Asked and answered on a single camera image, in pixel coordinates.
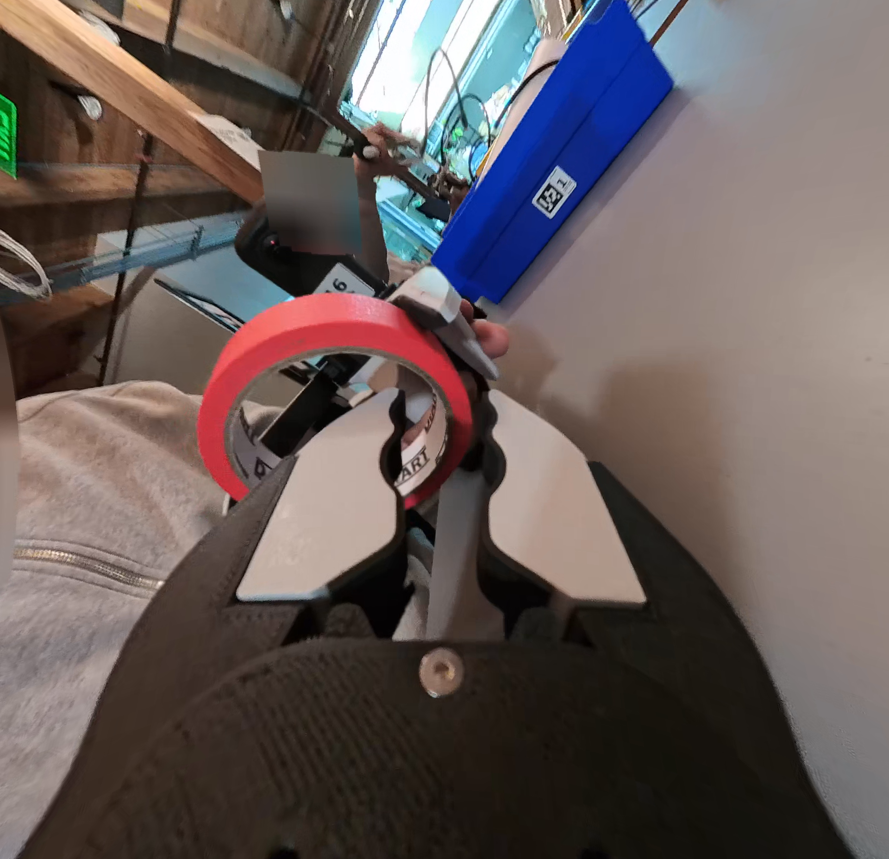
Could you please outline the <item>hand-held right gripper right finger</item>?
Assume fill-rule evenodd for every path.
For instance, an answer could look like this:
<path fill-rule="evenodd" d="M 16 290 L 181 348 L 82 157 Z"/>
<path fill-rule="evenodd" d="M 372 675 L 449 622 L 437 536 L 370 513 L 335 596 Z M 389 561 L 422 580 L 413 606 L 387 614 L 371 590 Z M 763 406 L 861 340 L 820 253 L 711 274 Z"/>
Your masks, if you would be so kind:
<path fill-rule="evenodd" d="M 584 453 L 490 389 L 480 433 L 485 500 L 479 586 L 511 631 L 528 610 L 565 626 L 581 609 L 636 610 L 645 590 Z"/>

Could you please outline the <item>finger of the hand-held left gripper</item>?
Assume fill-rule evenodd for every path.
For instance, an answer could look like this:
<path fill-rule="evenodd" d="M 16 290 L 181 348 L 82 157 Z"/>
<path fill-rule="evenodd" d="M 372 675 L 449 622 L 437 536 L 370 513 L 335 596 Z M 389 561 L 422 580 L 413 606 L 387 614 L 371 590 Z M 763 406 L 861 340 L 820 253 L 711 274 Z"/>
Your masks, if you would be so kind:
<path fill-rule="evenodd" d="M 385 296 L 385 302 L 431 332 L 455 362 L 487 381 L 496 381 L 500 371 L 462 314 L 462 300 L 445 275 L 433 266 L 421 268 Z"/>

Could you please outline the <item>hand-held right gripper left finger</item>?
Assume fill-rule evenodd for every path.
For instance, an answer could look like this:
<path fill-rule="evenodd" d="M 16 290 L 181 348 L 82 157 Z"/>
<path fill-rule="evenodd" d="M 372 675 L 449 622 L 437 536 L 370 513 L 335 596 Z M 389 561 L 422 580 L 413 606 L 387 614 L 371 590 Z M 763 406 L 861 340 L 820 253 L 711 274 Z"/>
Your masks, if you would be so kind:
<path fill-rule="evenodd" d="M 296 455 L 236 591 L 240 602 L 360 601 L 406 578 L 405 507 L 394 488 L 405 399 L 384 389 Z"/>

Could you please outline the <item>red tape roll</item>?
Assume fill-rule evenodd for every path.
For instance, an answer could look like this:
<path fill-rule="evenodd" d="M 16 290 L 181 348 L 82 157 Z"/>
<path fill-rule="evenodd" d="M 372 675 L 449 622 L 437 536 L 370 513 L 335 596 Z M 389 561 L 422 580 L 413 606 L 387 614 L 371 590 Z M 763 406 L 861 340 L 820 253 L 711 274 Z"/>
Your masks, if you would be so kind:
<path fill-rule="evenodd" d="M 341 352 L 394 360 L 435 392 L 445 437 L 424 465 L 396 483 L 406 509 L 435 495 L 469 450 L 472 406 L 456 366 L 430 331 L 393 304 L 363 295 L 321 294 L 282 302 L 235 332 L 204 391 L 197 439 L 207 471 L 235 501 L 272 471 L 280 455 L 258 451 L 245 432 L 243 401 L 261 377 L 287 364 Z"/>

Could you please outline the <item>blue plastic bin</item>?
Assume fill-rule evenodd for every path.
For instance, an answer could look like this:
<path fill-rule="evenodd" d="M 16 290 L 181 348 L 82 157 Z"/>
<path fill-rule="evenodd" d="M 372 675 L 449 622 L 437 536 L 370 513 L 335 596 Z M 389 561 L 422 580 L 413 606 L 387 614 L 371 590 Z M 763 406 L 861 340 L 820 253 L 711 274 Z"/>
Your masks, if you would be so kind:
<path fill-rule="evenodd" d="M 432 264 L 463 297 L 501 302 L 673 86 L 625 0 L 585 20 Z"/>

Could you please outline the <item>grey desk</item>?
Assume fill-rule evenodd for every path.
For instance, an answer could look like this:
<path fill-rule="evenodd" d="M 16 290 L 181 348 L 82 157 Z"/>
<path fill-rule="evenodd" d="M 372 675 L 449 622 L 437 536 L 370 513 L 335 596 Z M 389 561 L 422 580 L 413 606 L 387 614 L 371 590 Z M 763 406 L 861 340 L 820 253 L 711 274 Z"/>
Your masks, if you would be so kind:
<path fill-rule="evenodd" d="M 504 299 L 500 387 L 752 633 L 852 850 L 887 857 L 888 0 L 689 0 L 676 88 Z"/>

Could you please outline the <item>person's left hand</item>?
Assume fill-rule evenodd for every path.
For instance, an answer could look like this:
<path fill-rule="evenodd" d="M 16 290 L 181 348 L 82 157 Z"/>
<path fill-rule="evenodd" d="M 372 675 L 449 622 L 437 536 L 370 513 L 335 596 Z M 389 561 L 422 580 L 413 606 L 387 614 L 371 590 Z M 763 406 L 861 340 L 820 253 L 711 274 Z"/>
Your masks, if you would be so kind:
<path fill-rule="evenodd" d="M 461 315 L 469 324 L 483 353 L 492 360 L 503 357 L 509 347 L 505 326 L 476 316 L 476 308 L 468 300 L 461 300 Z"/>

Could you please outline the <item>white roll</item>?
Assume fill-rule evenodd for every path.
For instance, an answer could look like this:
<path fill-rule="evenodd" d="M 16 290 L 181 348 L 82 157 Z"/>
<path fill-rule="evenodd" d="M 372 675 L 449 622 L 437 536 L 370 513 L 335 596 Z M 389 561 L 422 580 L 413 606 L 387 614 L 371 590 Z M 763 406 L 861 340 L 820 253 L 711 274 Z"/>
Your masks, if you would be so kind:
<path fill-rule="evenodd" d="M 562 38 L 544 38 L 536 45 L 526 73 L 508 101 L 492 154 L 488 158 L 488 166 L 494 164 L 509 138 L 517 130 L 523 116 L 565 54 L 567 47 L 567 42 Z"/>

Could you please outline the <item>person's grey sweatshirt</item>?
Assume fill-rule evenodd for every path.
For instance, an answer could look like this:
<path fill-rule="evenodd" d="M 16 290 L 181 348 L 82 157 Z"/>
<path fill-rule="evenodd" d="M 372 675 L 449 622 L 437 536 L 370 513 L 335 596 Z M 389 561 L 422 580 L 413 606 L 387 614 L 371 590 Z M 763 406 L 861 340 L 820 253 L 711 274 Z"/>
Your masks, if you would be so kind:
<path fill-rule="evenodd" d="M 221 518 L 201 398 L 132 381 L 17 403 L 19 493 L 1 595 L 1 855 L 68 773 L 117 656 L 172 568 Z"/>

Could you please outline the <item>wooden ceiling beam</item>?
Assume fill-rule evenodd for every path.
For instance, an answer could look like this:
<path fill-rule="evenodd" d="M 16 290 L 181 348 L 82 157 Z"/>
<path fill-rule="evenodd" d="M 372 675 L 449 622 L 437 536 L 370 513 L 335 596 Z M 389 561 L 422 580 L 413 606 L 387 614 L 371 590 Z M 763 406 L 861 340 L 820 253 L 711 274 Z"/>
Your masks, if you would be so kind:
<path fill-rule="evenodd" d="M 260 170 L 199 120 L 203 109 L 60 0 L 1 0 L 1 26 L 231 193 L 262 198 Z"/>

